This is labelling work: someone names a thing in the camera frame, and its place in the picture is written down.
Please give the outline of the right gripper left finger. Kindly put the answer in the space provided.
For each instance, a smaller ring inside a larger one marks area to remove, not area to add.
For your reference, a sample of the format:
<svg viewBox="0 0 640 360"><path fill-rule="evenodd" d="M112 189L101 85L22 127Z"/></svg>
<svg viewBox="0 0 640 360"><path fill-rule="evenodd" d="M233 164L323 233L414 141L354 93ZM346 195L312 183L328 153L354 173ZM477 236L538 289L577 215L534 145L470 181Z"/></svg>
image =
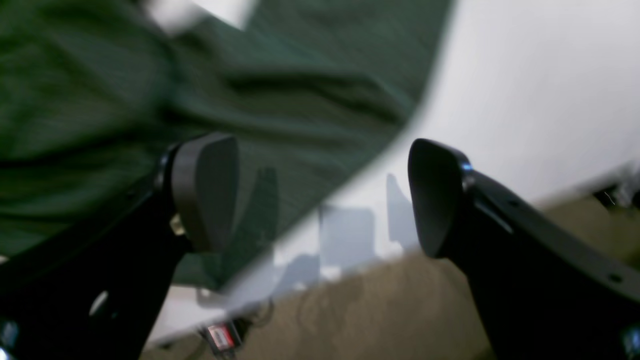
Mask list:
<svg viewBox="0 0 640 360"><path fill-rule="evenodd" d="M96 212L1 265L3 360L136 360L185 253L231 238L239 145L176 144Z"/></svg>

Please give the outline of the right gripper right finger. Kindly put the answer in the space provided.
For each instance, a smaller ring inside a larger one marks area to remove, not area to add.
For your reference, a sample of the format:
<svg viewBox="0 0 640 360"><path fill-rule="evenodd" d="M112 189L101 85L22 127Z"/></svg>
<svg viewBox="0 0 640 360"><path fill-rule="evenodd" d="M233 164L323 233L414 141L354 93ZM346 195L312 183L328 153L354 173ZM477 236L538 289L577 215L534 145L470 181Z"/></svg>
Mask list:
<svg viewBox="0 0 640 360"><path fill-rule="evenodd" d="M419 138L407 159L422 251L466 276L496 358L639 358L638 271L549 221L459 150Z"/></svg>

